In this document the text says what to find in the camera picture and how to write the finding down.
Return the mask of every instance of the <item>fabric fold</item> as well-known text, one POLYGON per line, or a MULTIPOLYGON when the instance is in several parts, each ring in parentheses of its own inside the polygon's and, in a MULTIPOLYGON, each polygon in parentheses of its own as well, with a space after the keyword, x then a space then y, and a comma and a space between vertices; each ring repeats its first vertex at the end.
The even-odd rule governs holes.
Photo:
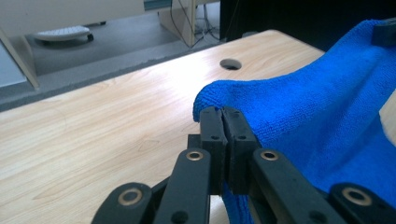
POLYGON ((282 151, 315 187, 352 182, 396 207, 396 148, 379 117, 396 87, 396 48, 371 45, 380 22, 361 22, 288 75, 207 85, 195 99, 194 120, 208 106, 237 108, 262 146, 282 151))

